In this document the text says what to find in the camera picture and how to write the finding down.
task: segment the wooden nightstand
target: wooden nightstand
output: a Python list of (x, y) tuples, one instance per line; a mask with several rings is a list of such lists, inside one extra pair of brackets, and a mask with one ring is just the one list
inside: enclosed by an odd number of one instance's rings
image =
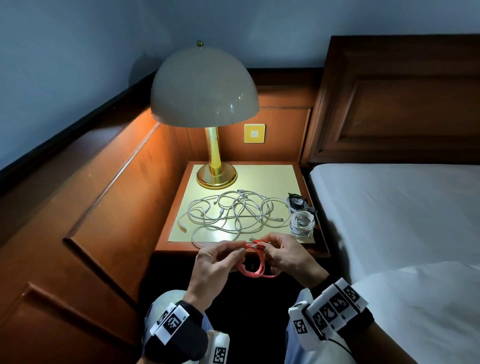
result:
[[(207, 162), (189, 162), (183, 174), (180, 186), (173, 200), (172, 207), (165, 222), (160, 238), (155, 248), (155, 252), (170, 252), (179, 254), (195, 255), (199, 248), (191, 242), (191, 231), (196, 225), (184, 217), (182, 221), (189, 229), (187, 232), (181, 230), (177, 224), (178, 216), (187, 211), (187, 205), (192, 200), (206, 196), (220, 194), (229, 190), (251, 190), (263, 194), (267, 197), (287, 198), (288, 193), (298, 193), (312, 204), (312, 199), (301, 174), (298, 163), (296, 162), (229, 162), (238, 172), (238, 179), (233, 185), (223, 190), (207, 190), (201, 187), (196, 181), (197, 170)], [(234, 238), (233, 234), (222, 233), (218, 231), (209, 231), (202, 229), (202, 235), (196, 239), (199, 241), (212, 241), (212, 243), (202, 243), (204, 245), (215, 244), (220, 240), (230, 240)], [(289, 227), (272, 229), (263, 227), (262, 231), (255, 234), (255, 238), (270, 231), (289, 233)], [(248, 240), (251, 234), (241, 234), (238, 238)], [(330, 252), (325, 243), (324, 235), (320, 226), (317, 224), (313, 234), (313, 239), (306, 239), (303, 246), (316, 258), (328, 258)]]

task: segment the yellow wall socket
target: yellow wall socket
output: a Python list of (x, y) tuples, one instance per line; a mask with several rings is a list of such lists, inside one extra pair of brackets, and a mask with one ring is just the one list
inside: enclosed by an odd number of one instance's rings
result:
[(245, 142), (263, 143), (265, 141), (265, 124), (245, 124)]

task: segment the table lamp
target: table lamp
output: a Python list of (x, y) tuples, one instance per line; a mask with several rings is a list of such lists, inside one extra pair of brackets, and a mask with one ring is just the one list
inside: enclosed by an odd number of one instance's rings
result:
[(217, 127), (252, 118), (260, 109), (255, 84), (240, 61), (200, 40), (174, 53), (155, 75), (151, 108), (158, 122), (205, 128), (208, 164), (197, 172), (200, 185), (220, 189), (235, 182), (235, 168), (220, 160)]

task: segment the wooden headboard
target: wooden headboard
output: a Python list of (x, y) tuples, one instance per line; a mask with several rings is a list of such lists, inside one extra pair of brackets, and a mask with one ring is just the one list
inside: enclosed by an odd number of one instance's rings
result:
[(302, 162), (480, 162), (480, 35), (333, 36)]

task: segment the dark floor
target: dark floor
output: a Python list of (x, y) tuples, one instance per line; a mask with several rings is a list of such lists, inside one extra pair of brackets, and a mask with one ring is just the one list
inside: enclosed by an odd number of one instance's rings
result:
[[(193, 263), (192, 257), (152, 256), (141, 288), (142, 316), (162, 293), (187, 289)], [(330, 261), (321, 263), (328, 269)], [(248, 258), (245, 265), (247, 270), (256, 270), (258, 258)], [(229, 364), (283, 363), (288, 308), (295, 303), (301, 289), (285, 273), (275, 279), (252, 279), (239, 272), (230, 274), (225, 288), (206, 311), (214, 329), (230, 336)], [(260, 345), (263, 350), (251, 350), (253, 345)]]

